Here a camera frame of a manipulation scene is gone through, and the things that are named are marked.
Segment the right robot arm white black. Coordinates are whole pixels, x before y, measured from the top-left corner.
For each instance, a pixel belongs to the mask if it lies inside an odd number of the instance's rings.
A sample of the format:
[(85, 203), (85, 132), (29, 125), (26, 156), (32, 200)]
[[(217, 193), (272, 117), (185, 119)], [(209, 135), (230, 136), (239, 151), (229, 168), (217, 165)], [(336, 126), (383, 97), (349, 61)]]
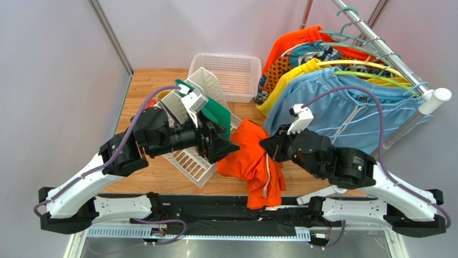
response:
[(313, 196), (306, 202), (311, 224), (345, 220), (377, 223), (413, 238), (444, 234), (449, 227), (441, 211), (440, 190), (421, 190), (385, 173), (379, 162), (361, 150), (335, 147), (328, 137), (310, 130), (287, 134), (285, 128), (261, 140), (260, 146), (276, 162), (291, 161), (337, 188), (371, 195), (363, 200)]

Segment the light blue shorts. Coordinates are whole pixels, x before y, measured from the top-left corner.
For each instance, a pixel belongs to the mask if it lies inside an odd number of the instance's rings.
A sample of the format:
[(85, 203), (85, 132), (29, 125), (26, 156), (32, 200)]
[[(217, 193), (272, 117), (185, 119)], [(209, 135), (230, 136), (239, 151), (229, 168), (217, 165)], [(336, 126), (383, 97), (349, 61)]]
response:
[[(289, 109), (295, 104), (305, 104), (320, 94), (332, 91), (327, 96), (314, 102), (309, 106), (314, 119), (308, 129), (329, 137), (336, 147), (351, 147), (360, 149), (368, 154), (378, 148), (380, 137), (380, 117), (375, 115), (356, 124), (351, 124), (340, 134), (334, 136), (335, 130), (317, 132), (322, 128), (338, 127), (344, 122), (352, 119), (355, 110), (354, 120), (367, 116), (378, 111), (373, 99), (365, 92), (353, 89), (354, 86), (365, 88), (376, 96), (383, 109), (389, 109), (400, 101), (412, 96), (400, 87), (385, 87), (363, 80), (353, 75), (336, 75), (340, 71), (337, 67), (325, 68), (293, 79), (288, 83), (281, 93), (272, 109), (269, 111), (263, 128), (273, 135), (283, 124), (291, 124), (294, 119)], [(415, 111), (401, 110), (392, 111), (384, 115), (384, 140), (388, 140), (397, 129), (385, 131), (402, 126), (418, 108), (424, 103), (422, 98), (408, 100), (406, 107), (414, 108)]]

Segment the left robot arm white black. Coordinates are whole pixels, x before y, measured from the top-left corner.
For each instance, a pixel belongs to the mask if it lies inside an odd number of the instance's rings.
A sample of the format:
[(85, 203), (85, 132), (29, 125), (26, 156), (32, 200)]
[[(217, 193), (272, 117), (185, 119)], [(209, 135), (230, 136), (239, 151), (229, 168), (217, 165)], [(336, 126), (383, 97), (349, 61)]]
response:
[(123, 133), (107, 141), (92, 160), (57, 188), (39, 190), (39, 214), (44, 231), (73, 234), (93, 224), (127, 219), (139, 224), (164, 218), (160, 195), (147, 193), (129, 198), (103, 198), (99, 192), (135, 171), (148, 167), (148, 159), (196, 148), (198, 155), (214, 164), (239, 150), (223, 137), (225, 128), (202, 113), (183, 124), (169, 125), (170, 113), (148, 107), (137, 113)]

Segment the orange shorts front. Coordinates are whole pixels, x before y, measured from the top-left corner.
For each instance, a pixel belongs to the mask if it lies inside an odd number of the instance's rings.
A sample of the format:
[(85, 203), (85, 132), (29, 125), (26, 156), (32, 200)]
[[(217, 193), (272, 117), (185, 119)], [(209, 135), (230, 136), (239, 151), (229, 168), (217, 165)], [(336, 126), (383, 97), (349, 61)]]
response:
[(269, 134), (258, 124), (244, 119), (230, 136), (240, 149), (217, 162), (217, 173), (247, 183), (247, 207), (251, 210), (279, 206), (286, 191), (283, 165), (274, 162), (260, 146)]

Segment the green hanger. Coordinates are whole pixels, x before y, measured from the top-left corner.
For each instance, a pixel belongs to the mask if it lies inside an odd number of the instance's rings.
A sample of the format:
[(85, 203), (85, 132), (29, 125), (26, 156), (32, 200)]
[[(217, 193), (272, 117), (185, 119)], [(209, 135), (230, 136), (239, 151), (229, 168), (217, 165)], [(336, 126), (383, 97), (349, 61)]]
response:
[(406, 93), (414, 95), (414, 97), (420, 97), (420, 95), (413, 89), (413, 87), (408, 87), (407, 85), (403, 85), (400, 82), (394, 81), (390, 78), (386, 78), (383, 76), (378, 76), (374, 74), (368, 74), (368, 73), (362, 73), (362, 72), (356, 72), (356, 71), (335, 71), (334, 72), (336, 75), (353, 75), (357, 77), (366, 77), (366, 78), (374, 78), (377, 80), (385, 81), (387, 83), (394, 84), (397, 87), (403, 88), (406, 90)]

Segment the light blue wire hanger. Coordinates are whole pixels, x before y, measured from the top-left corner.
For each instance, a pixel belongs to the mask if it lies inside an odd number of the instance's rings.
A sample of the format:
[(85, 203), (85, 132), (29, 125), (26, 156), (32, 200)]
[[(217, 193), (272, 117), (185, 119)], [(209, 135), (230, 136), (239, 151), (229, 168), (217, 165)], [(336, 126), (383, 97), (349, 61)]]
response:
[[(428, 82), (421, 82), (413, 87), (411, 87), (410, 89), (412, 89), (414, 91), (414, 93), (416, 92), (416, 90), (418, 90), (418, 88), (420, 86), (428, 86)], [(402, 101), (400, 101), (397, 105), (389, 108), (389, 109), (383, 109), (382, 107), (382, 114), (383, 115), (386, 115), (392, 111), (401, 111), (401, 110), (411, 110), (411, 111), (415, 111), (416, 109), (414, 109), (413, 107), (406, 107), (406, 104), (408, 102), (408, 100), (410, 99), (413, 99), (414, 98), (414, 95), (411, 94), (412, 96), (408, 97), (407, 99), (404, 99)], [(359, 109), (355, 110), (354, 113), (352, 113), (352, 115), (354, 114), (355, 116), (352, 117), (352, 119), (349, 119), (348, 121), (344, 122), (342, 125), (338, 126), (338, 127), (329, 127), (329, 128), (322, 128), (322, 129), (319, 129), (317, 132), (325, 132), (325, 131), (330, 131), (330, 130), (335, 130), (335, 134), (334, 136), (331, 136), (331, 138), (334, 138), (334, 137), (339, 137), (337, 135), (340, 135), (345, 129), (346, 127), (348, 127), (348, 125), (351, 125), (351, 124), (356, 124), (358, 122), (361, 122), (361, 121), (364, 121), (366, 120), (367, 118), (370, 118), (370, 117), (373, 117), (375, 115), (379, 115), (379, 112), (376, 111), (374, 113), (371, 113), (367, 116), (364, 116), (364, 117), (360, 117), (356, 120), (354, 120), (353, 118), (356, 117), (356, 113)], [(429, 121), (433, 118), (433, 115), (431, 114), (428, 114), (428, 115), (425, 115), (425, 118), (421, 118), (420, 122), (417, 122), (418, 123), (425, 123), (426, 121)], [(391, 128), (391, 129), (385, 129), (385, 131), (389, 131), (389, 130), (394, 130), (394, 129), (398, 129), (398, 127), (396, 128)], [(344, 135), (344, 136), (349, 136), (349, 135), (362, 135), (362, 134), (366, 134), (366, 133), (356, 133), (356, 134), (348, 134), (348, 135)]]

